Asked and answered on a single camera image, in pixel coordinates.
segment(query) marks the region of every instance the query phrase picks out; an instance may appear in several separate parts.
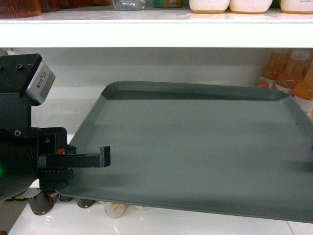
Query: bottle label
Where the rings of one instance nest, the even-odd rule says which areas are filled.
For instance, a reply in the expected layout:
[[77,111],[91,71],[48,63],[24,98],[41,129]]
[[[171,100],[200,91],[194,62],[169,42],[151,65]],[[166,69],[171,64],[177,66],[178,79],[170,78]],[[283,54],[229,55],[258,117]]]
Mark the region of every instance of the bottle label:
[[257,87],[265,88],[265,89],[272,89],[274,85],[275,85],[275,80],[267,79],[267,78],[260,76],[260,80],[259,80]]
[[285,88],[285,87],[279,86],[277,84],[274,85],[273,89],[284,92],[288,95],[292,95],[292,93],[293,93],[293,89]]
[[300,98],[298,96],[294,96],[294,100],[298,103],[301,109],[308,115],[308,117],[312,120],[313,116],[313,101]]

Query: bottle cap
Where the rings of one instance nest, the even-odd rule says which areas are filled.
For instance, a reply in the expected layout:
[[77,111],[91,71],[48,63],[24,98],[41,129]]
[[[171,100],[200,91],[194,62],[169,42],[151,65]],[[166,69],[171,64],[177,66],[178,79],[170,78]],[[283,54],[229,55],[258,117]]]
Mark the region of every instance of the bottle cap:
[[23,193],[23,196],[25,198],[32,198],[37,196],[39,193],[41,193],[41,190],[39,188],[29,188],[28,190],[26,190],[25,193]]
[[291,49],[288,49],[288,48],[277,48],[277,49],[273,49],[273,52],[275,54],[288,54],[289,52],[291,52]]
[[311,52],[305,49],[296,49],[291,53],[291,58],[294,60],[306,61],[309,59]]

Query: jar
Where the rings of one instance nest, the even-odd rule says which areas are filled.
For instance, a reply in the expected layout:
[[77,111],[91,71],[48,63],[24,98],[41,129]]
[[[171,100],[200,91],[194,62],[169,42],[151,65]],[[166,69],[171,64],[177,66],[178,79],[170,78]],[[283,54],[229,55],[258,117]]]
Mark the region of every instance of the jar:
[[281,0],[280,7],[284,13],[313,14],[313,0]]
[[182,7],[182,0],[153,0],[155,8],[178,8]]
[[109,218],[116,219],[122,216],[125,211],[125,205],[117,202],[100,202],[103,207],[106,215]]
[[76,198],[76,203],[80,208],[91,207],[95,201],[89,199]]
[[54,201],[47,191],[41,191],[39,188],[29,188],[23,194],[35,215],[48,213],[54,205]]
[[230,0],[189,0],[189,6],[193,13],[219,14],[223,13]]
[[24,18],[40,14],[38,0],[0,0],[0,19]]
[[229,8],[238,14],[264,14],[272,0],[230,0]]
[[112,0],[117,11],[140,11],[145,8],[146,0]]
[[110,5],[110,0],[92,0],[89,5],[90,6],[108,6]]
[[39,0],[41,12],[54,12],[61,10],[59,0]]

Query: robotic arm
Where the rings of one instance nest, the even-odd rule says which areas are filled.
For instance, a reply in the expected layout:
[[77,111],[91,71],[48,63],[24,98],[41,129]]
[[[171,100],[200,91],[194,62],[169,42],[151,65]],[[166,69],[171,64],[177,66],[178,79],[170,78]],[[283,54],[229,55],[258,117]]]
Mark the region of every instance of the robotic arm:
[[31,127],[31,106],[41,105],[55,75],[39,54],[0,57],[0,201],[26,191],[35,179],[42,190],[67,186],[72,167],[111,164],[110,147],[78,155],[62,127]]

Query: screw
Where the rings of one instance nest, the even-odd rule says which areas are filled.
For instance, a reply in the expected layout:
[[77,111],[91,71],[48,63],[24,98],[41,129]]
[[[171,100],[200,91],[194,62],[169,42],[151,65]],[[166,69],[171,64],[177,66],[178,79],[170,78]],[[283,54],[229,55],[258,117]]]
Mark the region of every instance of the screw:
[[15,67],[17,70],[21,70],[22,68],[23,68],[23,65],[21,65],[21,64],[18,64],[18,65],[16,65],[16,67]]
[[22,133],[21,133],[21,131],[16,130],[16,131],[14,132],[14,135],[15,135],[16,137],[18,137],[18,136],[21,136]]

